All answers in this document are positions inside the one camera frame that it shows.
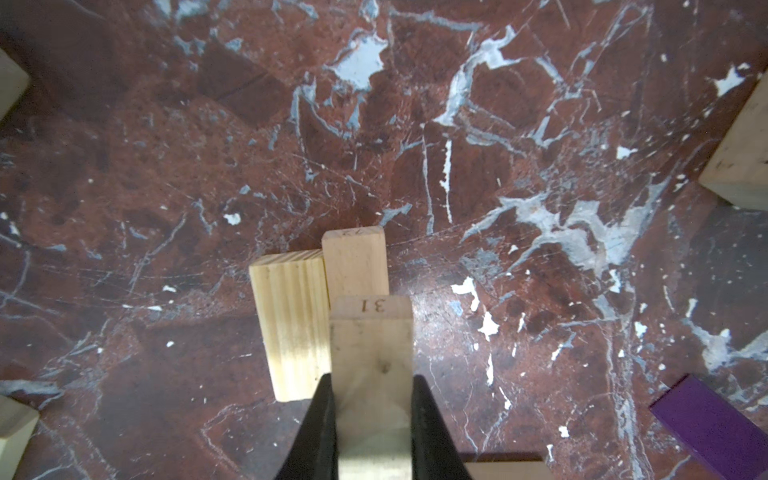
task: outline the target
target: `table surface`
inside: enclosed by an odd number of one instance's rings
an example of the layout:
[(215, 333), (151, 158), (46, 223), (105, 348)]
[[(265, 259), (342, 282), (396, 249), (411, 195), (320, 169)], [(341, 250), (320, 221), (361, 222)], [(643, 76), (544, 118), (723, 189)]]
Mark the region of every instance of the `table surface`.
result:
[(648, 406), (768, 426), (768, 215), (697, 176), (768, 65), (743, 0), (4, 2), (0, 393), (17, 475), (271, 478), (247, 266), (385, 228), (466, 459), (714, 478)]

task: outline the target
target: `red marble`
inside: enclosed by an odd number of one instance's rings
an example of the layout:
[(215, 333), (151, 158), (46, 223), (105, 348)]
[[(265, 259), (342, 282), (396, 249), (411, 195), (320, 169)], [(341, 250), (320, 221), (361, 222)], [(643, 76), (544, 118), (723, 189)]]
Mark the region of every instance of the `red marble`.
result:
[(467, 459), (714, 478), (647, 406), (692, 372), (768, 428), (768, 216), (695, 181), (766, 24), (745, 0), (1, 3), (32, 77), (0, 126), (0, 393), (41, 410), (16, 478), (272, 478), (307, 402), (274, 401), (246, 267), (378, 223)]

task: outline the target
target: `light wooden block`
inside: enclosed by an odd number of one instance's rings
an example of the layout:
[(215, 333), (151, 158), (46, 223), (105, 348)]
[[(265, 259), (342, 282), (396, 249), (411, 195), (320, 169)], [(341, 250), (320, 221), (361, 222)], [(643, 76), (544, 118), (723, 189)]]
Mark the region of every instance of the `light wooden block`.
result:
[(389, 295), (383, 228), (325, 232), (323, 256), (331, 304), (345, 295)]
[(761, 80), (699, 183), (738, 207), (768, 210), (768, 81)]
[(410, 298), (341, 296), (330, 323), (339, 480), (411, 480)]
[(0, 120), (22, 96), (29, 85), (29, 75), (0, 49)]
[(0, 480), (11, 480), (40, 418), (37, 410), (0, 396)]
[(472, 480), (554, 480), (544, 462), (465, 463)]
[(250, 282), (275, 399), (311, 399), (331, 370), (323, 253), (266, 255), (250, 266)]

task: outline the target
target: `jenga block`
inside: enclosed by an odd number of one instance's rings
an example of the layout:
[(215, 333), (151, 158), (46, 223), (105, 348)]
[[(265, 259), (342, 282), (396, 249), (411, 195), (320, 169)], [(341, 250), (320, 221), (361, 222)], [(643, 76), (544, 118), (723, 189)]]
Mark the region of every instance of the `jenga block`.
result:
[(768, 434), (695, 376), (683, 377), (650, 412), (713, 477), (768, 478)]
[(0, 396), (0, 480), (13, 478), (39, 418), (37, 410)]
[(389, 295), (383, 228), (328, 231), (323, 256), (331, 304), (345, 295)]
[(330, 322), (339, 480), (411, 480), (410, 298), (341, 296)]
[(250, 266), (250, 282), (275, 399), (311, 399), (331, 370), (323, 253), (266, 255)]
[(699, 183), (738, 207), (768, 210), (768, 81), (757, 84)]
[(22, 96), (29, 85), (29, 75), (3, 50), (0, 50), (0, 120)]
[(473, 480), (554, 480), (544, 462), (465, 463)]

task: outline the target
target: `purple block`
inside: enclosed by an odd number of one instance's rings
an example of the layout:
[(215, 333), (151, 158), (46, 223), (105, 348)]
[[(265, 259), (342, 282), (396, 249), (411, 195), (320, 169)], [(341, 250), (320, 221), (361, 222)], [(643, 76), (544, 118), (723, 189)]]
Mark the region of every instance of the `purple block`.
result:
[(768, 478), (768, 435), (692, 375), (650, 410), (725, 480)]

